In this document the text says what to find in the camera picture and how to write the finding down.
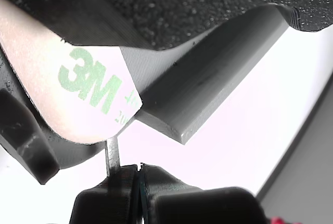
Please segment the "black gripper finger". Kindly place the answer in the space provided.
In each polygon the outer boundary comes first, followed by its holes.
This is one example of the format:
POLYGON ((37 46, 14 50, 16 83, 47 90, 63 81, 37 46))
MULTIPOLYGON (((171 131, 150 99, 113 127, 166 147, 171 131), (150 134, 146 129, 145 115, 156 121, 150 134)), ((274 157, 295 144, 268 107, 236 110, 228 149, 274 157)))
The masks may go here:
POLYGON ((203 190, 159 166, 139 171, 145 223, 267 223, 257 199, 239 187, 203 190))

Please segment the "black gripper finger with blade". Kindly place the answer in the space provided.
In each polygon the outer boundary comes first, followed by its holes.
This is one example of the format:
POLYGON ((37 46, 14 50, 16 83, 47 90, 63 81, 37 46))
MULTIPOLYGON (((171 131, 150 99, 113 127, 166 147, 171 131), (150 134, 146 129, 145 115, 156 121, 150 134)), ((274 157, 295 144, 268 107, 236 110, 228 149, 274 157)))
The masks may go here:
POLYGON ((120 165, 118 139, 105 141, 107 177, 80 192, 70 223, 142 223, 137 165, 120 165))

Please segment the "black printed gripper finger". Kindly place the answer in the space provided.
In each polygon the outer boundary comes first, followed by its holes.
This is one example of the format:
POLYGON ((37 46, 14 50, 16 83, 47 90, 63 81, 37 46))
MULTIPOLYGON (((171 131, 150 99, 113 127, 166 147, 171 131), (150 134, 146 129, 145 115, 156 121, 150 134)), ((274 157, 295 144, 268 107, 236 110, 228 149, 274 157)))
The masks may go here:
POLYGON ((261 5, 292 10, 291 25, 332 24, 332 0, 9 0, 73 45, 164 50, 261 5))

